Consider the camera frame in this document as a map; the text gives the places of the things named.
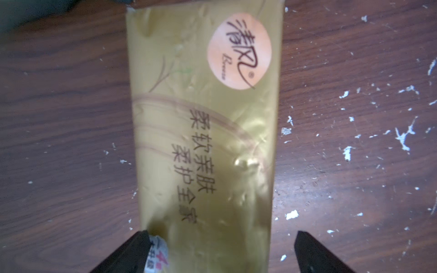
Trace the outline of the gold tissue pack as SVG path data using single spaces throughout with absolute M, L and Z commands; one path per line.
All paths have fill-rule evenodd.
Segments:
M 267 272 L 283 9 L 127 9 L 144 272 Z

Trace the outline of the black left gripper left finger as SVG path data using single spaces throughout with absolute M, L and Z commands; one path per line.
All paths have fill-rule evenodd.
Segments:
M 91 273 L 143 273 L 151 248 L 149 233 L 138 231 Z

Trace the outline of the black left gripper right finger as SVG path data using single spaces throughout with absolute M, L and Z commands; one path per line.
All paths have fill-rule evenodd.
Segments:
M 308 232 L 298 231 L 294 250 L 301 273 L 355 273 Z

